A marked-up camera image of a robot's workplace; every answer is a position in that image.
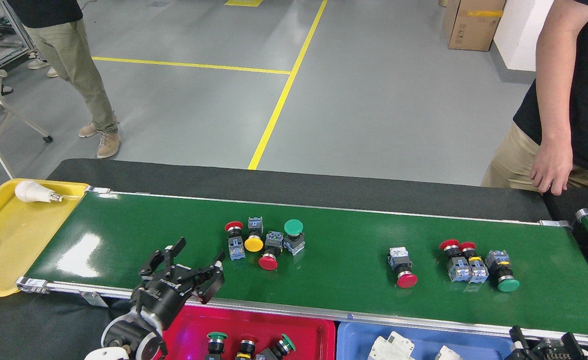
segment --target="person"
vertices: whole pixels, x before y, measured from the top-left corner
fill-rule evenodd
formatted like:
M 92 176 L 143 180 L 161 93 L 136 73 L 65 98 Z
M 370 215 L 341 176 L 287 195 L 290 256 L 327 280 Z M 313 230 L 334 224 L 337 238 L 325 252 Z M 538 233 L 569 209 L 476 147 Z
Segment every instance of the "person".
M 8 0 L 27 34 L 59 77 L 79 91 L 92 120 L 78 133 L 100 133 L 97 157 L 108 158 L 120 148 L 118 120 L 107 98 L 100 73 L 93 63 L 76 0 Z
M 536 71 L 481 185 L 556 196 L 588 187 L 588 0 L 554 0 Z

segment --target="red tray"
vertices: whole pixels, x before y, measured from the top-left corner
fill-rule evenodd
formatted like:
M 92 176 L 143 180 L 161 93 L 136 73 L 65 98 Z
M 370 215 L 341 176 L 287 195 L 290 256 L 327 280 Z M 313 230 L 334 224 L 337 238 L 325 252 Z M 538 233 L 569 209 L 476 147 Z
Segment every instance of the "red tray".
M 234 360 L 241 335 L 256 337 L 255 356 L 272 347 L 285 333 L 294 342 L 284 360 L 334 360 L 336 327 L 333 321 L 307 317 L 259 314 L 257 312 L 211 309 L 186 305 L 172 326 L 164 332 L 167 360 L 203 360 L 207 355 L 207 334 L 226 333 L 223 360 Z

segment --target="gray floor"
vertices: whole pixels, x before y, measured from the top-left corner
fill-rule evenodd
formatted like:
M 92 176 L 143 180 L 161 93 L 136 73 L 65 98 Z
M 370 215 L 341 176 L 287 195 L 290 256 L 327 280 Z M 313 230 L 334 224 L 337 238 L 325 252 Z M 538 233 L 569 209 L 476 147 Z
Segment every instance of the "gray floor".
M 321 0 L 98 0 L 95 57 L 290 71 Z M 531 74 L 448 50 L 437 0 L 328 0 L 259 170 L 478 185 Z M 288 75 L 96 61 L 121 120 L 116 160 L 246 169 Z M 22 178 L 92 158 L 89 112 L 47 68 L 10 72 L 7 97 L 51 132 L 13 122 L 0 148 Z M 0 166 L 0 184 L 7 180 Z

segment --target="khaki pants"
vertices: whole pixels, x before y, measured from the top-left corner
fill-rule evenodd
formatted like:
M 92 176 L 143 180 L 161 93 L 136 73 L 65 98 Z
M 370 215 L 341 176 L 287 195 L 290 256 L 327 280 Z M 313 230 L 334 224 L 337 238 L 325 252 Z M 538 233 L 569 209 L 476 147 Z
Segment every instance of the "khaki pants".
M 491 188 L 538 191 L 529 178 L 540 146 L 513 123 L 492 159 L 481 185 Z M 588 188 L 588 170 L 574 165 L 568 187 Z
M 81 93 L 96 130 L 118 132 L 100 73 L 90 54 L 83 20 L 38 29 L 25 27 L 25 30 L 58 76 Z

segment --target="yellow floor line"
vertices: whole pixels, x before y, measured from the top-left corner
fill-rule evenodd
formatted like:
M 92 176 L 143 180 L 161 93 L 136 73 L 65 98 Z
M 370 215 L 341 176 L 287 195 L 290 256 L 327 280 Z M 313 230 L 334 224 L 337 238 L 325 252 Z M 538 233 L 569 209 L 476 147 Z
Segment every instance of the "yellow floor line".
M 223 66 L 223 65 L 219 65 L 219 64 L 173 63 L 170 61 L 119 59 L 117 57 L 115 58 L 115 57 L 99 57 L 99 56 L 93 56 L 92 59 L 100 60 L 100 61 L 104 61 L 104 62 L 152 64 L 152 65 L 164 65 L 164 66 L 184 66 L 187 68 L 207 68 L 207 69 L 222 69 L 222 70 L 235 70 L 235 71 L 250 71 L 253 73 L 267 73 L 267 74 L 280 74 L 280 75 L 290 75 L 290 73 L 291 73 L 291 71 L 285 71 L 285 70 L 271 70 L 268 68 L 252 68 L 252 67 L 239 67 L 239 66 Z
M 296 62 L 294 63 L 294 68 L 292 69 L 289 77 L 287 78 L 287 82 L 285 83 L 285 88 L 283 92 L 280 94 L 280 98 L 278 98 L 278 102 L 276 103 L 276 108 L 274 112 L 271 114 L 271 118 L 269 118 L 269 123 L 267 123 L 267 127 L 265 128 L 265 132 L 262 133 L 262 137 L 260 138 L 260 142 L 256 147 L 256 151 L 252 157 L 252 161 L 250 161 L 250 165 L 248 166 L 248 170 L 256 170 L 258 164 L 260 162 L 260 158 L 262 157 L 262 153 L 265 151 L 265 147 L 269 142 L 269 138 L 271 137 L 271 132 L 274 130 L 276 126 L 276 122 L 278 121 L 278 117 L 280 116 L 280 112 L 283 110 L 283 105 L 285 105 L 285 100 L 287 100 L 287 96 L 289 95 L 289 91 L 294 83 L 294 79 L 296 79 L 296 74 L 298 73 L 298 69 L 300 68 L 300 64 L 303 62 L 303 57 L 305 57 L 305 53 L 307 52 L 307 48 L 309 47 L 309 43 L 312 41 L 312 37 L 314 36 L 314 32 L 316 32 L 316 27 L 318 27 L 318 22 L 321 20 L 321 16 L 323 16 L 323 11 L 325 10 L 325 6 L 327 5 L 327 0 L 323 0 L 321 7 L 318 9 L 318 13 L 316 14 L 316 18 L 314 18 L 314 22 L 312 23 L 312 28 L 309 29 L 307 33 L 307 38 L 305 38 L 305 42 L 303 43 L 303 48 L 301 48 L 298 57 L 296 58 Z
M 229 0 L 225 5 L 232 7 L 257 7 L 262 3 L 262 0 Z

